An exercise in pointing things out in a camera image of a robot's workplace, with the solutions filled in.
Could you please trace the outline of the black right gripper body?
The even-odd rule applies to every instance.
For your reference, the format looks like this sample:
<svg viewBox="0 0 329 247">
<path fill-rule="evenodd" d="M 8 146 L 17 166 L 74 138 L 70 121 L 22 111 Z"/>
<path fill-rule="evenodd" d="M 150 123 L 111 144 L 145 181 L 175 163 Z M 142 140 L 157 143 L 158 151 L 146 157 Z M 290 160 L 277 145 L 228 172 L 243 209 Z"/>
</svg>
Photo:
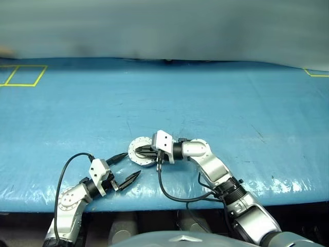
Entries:
<svg viewBox="0 0 329 247">
<path fill-rule="evenodd" d="M 153 163 L 156 165 L 162 165 L 165 159 L 165 152 L 160 149 L 154 149 Z"/>
</svg>

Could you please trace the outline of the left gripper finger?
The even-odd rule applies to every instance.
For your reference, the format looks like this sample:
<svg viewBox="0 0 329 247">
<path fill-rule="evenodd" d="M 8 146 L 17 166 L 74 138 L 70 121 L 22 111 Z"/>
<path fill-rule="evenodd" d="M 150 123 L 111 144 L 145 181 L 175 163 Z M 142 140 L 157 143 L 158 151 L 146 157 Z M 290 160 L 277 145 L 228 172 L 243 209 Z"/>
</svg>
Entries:
<svg viewBox="0 0 329 247">
<path fill-rule="evenodd" d="M 125 179 L 125 181 L 119 185 L 119 190 L 124 190 L 127 187 L 129 187 L 138 178 L 140 173 L 141 173 L 141 170 L 136 171 L 136 172 L 132 173 L 131 175 L 129 175 Z"/>
<path fill-rule="evenodd" d="M 121 160 L 123 160 L 127 155 L 128 155 L 127 152 L 114 155 L 113 157 L 110 157 L 109 159 L 107 159 L 106 160 L 106 163 L 108 165 L 117 164 L 118 162 L 120 162 Z"/>
</svg>

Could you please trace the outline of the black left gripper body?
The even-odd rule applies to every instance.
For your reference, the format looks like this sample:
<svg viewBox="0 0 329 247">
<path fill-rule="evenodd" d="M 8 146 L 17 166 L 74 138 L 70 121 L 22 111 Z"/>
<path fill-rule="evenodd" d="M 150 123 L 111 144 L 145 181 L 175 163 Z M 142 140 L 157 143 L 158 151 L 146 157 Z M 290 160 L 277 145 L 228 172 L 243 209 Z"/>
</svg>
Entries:
<svg viewBox="0 0 329 247">
<path fill-rule="evenodd" d="M 111 189 L 114 191 L 121 190 L 120 185 L 115 181 L 115 176 L 111 172 L 103 181 L 103 189 L 106 193 L 108 193 Z"/>
</svg>

